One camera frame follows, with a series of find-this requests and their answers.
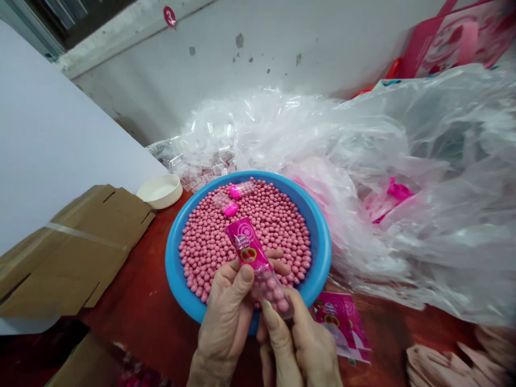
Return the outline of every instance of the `human hand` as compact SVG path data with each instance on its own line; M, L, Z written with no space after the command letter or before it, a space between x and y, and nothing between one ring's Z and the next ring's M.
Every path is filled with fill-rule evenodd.
M265 387L304 386L290 330L267 300L262 305L260 328L256 338L261 343L263 385Z
M266 256L275 273L290 273L287 264L277 261L283 256L281 249L267 250ZM229 385L253 318L254 300L249 294L253 282L253 268L247 264L240 267L238 259L217 270L199 330L189 386Z
M272 315L274 310L270 312L265 308L263 321L260 321L257 334L258 341L262 343L260 355L262 356L265 386L272 385L274 380L271 353L274 353L276 358L276 383L279 387L281 380L278 377L288 372L288 369L292 369L292 355L295 351L297 369L301 371L307 386L342 387L333 335L324 326L312 319L297 290L284 288L284 291L289 296L294 308L292 336L288 329L285 330L286 324L284 321L281 321L283 325L278 323L280 328L270 327L269 316ZM270 339L272 351L267 351L267 338ZM295 375L289 375L289 377L294 377L294 380L298 383Z

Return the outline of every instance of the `fingernail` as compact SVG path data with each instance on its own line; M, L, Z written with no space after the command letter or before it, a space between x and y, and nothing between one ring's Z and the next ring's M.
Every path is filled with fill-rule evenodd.
M242 268L240 269L240 271L242 272L242 279L244 280L244 282L251 282L253 280L253 268L249 265L244 265L242 266Z
M268 300L263 301L262 310L267 328L269 328L269 330L276 329L280 324L277 319L276 311Z

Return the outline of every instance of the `clear plastic tube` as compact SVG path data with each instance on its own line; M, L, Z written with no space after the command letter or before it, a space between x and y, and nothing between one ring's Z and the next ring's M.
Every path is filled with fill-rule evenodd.
M240 199L243 196L252 194L256 191L256 186L252 181L243 182L230 186L231 197L235 200Z
M238 204L225 193L219 192L213 195L213 202L221 209L225 216L232 217L238 212Z
M260 303L269 300L283 320L292 318L293 308L290 299L274 274L249 218L240 219L227 226L226 234L236 249L240 265L248 264L254 269L253 296Z

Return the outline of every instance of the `wall stain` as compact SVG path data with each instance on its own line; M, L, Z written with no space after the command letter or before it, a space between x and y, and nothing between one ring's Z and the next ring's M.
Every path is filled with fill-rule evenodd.
M236 36L235 41L237 48L243 48L243 35L241 32Z

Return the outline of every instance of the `plastic packaging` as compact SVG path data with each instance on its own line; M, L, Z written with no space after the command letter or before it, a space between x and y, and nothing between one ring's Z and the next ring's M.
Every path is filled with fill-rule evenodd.
M325 213L341 286L508 326L516 304L515 69L470 64L379 83L346 102L271 89L206 101L170 140L180 155L171 171L194 189L237 169L289 177ZM398 205L389 198L392 177L414 193Z
M212 200L228 218L238 212L238 204L232 201L230 197L223 192L213 195Z
M248 264L254 269L253 297L260 303L269 300L282 319L292 318L293 308L290 299L274 274L249 218L240 219L227 226L226 234L236 249L240 265Z
M256 187L252 181L235 184L230 187L231 197L235 200L240 199L243 196L252 194L256 191Z

